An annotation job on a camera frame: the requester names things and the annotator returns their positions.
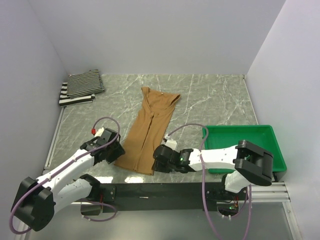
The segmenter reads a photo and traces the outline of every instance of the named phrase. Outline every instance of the striped cloth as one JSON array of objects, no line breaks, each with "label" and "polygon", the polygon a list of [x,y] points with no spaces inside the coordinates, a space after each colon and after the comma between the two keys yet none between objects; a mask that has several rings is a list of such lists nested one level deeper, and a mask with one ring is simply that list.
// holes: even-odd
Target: striped cloth
[{"label": "striped cloth", "polygon": [[93,100],[96,99],[95,94],[70,98],[67,96],[67,88],[68,88],[68,83],[67,82],[62,83],[60,99],[59,99],[59,105],[61,107],[65,107],[73,104],[91,103]]},{"label": "striped cloth", "polygon": [[105,91],[99,70],[68,76],[67,95],[70,98],[99,94]]}]

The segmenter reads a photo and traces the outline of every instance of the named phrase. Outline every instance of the stack of folded clothes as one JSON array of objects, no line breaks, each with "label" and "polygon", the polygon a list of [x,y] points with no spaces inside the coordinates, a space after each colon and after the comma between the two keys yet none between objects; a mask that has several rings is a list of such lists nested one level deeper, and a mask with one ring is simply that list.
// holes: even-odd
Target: stack of folded clothes
[{"label": "stack of folded clothes", "polygon": [[62,84],[59,105],[61,107],[92,102],[95,94],[105,91],[99,70],[94,69],[83,74],[68,76],[68,82]]}]

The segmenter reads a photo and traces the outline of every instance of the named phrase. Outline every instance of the brown vest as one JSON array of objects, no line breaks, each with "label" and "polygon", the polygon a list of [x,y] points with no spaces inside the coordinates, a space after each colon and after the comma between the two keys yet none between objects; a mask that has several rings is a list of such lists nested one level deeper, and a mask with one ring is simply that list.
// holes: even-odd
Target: brown vest
[{"label": "brown vest", "polygon": [[133,123],[123,148],[125,155],[115,165],[141,174],[153,175],[155,149],[161,144],[180,94],[141,88],[142,109]]}]

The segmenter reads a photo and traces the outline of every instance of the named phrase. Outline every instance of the marble table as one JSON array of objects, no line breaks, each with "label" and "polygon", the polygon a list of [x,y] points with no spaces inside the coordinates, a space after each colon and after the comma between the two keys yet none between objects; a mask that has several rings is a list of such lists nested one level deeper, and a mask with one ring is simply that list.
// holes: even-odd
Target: marble table
[{"label": "marble table", "polygon": [[[101,76],[106,91],[96,95],[92,103],[67,106],[62,114],[54,139],[48,170],[67,160],[79,146],[92,138],[96,119],[111,116],[118,120],[121,142],[126,138],[142,104],[142,86],[162,92],[179,93],[167,133],[185,123],[204,125],[255,125],[257,119],[243,75],[210,74],[122,74]],[[116,130],[116,124],[102,120],[97,128]],[[177,149],[199,148],[202,129],[189,126],[174,135]],[[153,176],[131,172],[105,161],[86,171],[102,183],[182,183],[201,182],[201,172],[161,173]],[[219,174],[207,174],[206,182],[221,179]]]}]

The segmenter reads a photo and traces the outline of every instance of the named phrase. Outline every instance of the green plastic container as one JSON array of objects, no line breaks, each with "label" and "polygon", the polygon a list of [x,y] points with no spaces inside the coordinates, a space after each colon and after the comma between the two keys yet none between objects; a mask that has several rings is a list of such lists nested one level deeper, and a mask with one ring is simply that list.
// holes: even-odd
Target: green plastic container
[{"label": "green plastic container", "polygon": [[[206,126],[209,135],[204,142],[204,149],[223,149],[238,145],[239,140],[247,140],[273,153],[273,172],[285,172],[287,166],[279,148],[274,130],[270,125],[222,125]],[[203,138],[206,130],[202,129]],[[209,169],[211,174],[232,173],[234,170]]]}]

